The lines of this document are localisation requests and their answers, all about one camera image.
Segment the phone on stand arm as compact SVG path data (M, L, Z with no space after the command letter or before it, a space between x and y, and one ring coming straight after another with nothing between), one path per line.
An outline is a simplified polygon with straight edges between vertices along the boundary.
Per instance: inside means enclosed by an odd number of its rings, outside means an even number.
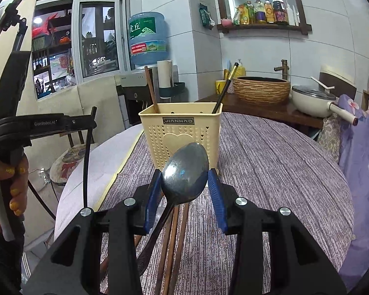
M12 47L13 51L19 51L23 42L23 38L26 34L28 26L26 24L26 18L21 18L18 14L17 7L22 0L14 0L10 3L5 11L4 15L0 18L0 34L3 31L7 31L11 26L19 25L16 38L14 40L14 45Z

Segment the left hand yellow nails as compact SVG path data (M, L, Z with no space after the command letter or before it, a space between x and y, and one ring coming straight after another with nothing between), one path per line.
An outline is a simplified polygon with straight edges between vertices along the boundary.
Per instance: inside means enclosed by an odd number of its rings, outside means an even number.
M7 179L12 181L9 189L12 197L9 207L16 216L23 215L27 206L28 167L26 155L23 155L17 166L0 162L0 181Z

